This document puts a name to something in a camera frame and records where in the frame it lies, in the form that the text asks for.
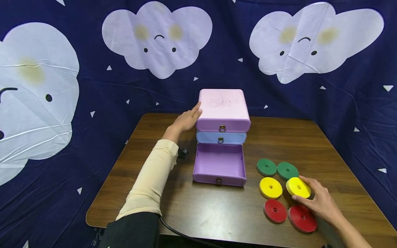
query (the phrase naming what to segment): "navy backdrop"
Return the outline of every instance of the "navy backdrop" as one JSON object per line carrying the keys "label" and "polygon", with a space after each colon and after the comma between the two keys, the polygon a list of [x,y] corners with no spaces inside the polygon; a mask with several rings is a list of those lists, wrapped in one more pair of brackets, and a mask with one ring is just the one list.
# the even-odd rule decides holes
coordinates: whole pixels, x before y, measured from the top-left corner
{"label": "navy backdrop", "polygon": [[26,241],[29,247],[40,248],[97,246],[102,232],[86,225],[85,214],[141,116],[190,109],[203,88],[242,89],[251,116],[315,121],[397,227],[397,89],[383,87],[397,81],[396,1],[328,1],[336,13],[375,9],[383,16],[384,29],[336,70],[303,74],[289,84],[259,70],[250,35],[266,14],[293,15],[315,1],[161,0],[171,11],[197,6],[213,24],[197,60],[166,79],[131,68],[102,38],[102,23],[110,12],[136,13],[146,2],[64,0],[65,6],[56,0],[1,2],[1,39],[20,24],[47,23],[67,37],[80,64],[80,95],[69,145],[46,160],[29,160],[18,176],[0,186],[1,247],[19,248]]}

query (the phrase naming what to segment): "blue drawer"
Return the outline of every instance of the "blue drawer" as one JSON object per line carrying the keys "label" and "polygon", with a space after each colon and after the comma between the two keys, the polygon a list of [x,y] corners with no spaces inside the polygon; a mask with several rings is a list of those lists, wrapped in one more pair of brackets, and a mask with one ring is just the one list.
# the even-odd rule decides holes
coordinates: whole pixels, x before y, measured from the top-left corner
{"label": "blue drawer", "polygon": [[243,144],[247,138],[246,133],[208,133],[197,132],[196,138],[199,143],[207,144]]}

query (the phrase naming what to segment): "metal ring pull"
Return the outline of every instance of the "metal ring pull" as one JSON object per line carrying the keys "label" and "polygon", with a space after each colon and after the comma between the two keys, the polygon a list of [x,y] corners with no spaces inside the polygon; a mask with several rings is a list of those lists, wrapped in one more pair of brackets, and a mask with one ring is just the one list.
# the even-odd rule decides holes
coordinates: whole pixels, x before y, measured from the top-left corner
{"label": "metal ring pull", "polygon": [[225,125],[220,125],[220,126],[219,126],[219,131],[220,131],[221,133],[226,132],[226,126],[225,126]]}

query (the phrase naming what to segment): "fabric backdrop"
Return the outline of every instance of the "fabric backdrop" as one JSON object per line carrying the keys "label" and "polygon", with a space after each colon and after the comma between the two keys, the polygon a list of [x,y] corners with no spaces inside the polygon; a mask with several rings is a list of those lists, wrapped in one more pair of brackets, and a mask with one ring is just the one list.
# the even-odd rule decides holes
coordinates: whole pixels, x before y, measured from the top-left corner
{"label": "fabric backdrop", "polygon": [[203,88],[315,121],[397,227],[396,1],[160,2],[1,2],[0,247],[97,246],[85,214],[141,116]]}

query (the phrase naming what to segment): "wooden table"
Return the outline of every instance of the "wooden table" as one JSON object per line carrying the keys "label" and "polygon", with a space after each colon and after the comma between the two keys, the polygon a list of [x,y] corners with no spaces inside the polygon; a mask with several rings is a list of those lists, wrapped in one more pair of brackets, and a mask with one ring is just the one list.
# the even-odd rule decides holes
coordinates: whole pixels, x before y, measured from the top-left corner
{"label": "wooden table", "polygon": [[[115,166],[87,212],[87,224],[106,227],[115,220],[151,149],[177,115],[149,113],[142,117]],[[326,241],[316,231],[303,234],[286,220],[273,224],[263,214],[266,199],[258,190],[262,176],[256,163],[268,158],[287,161],[299,173],[327,187],[345,217],[375,247],[397,247],[397,234],[346,166],[328,139],[312,121],[251,117],[244,144],[247,183],[244,187],[217,186],[192,181],[196,130],[181,136],[180,148],[189,156],[171,171],[161,200],[167,224],[189,236],[273,246],[320,248]],[[293,200],[283,185],[279,199]],[[172,234],[160,225],[160,233]]]}

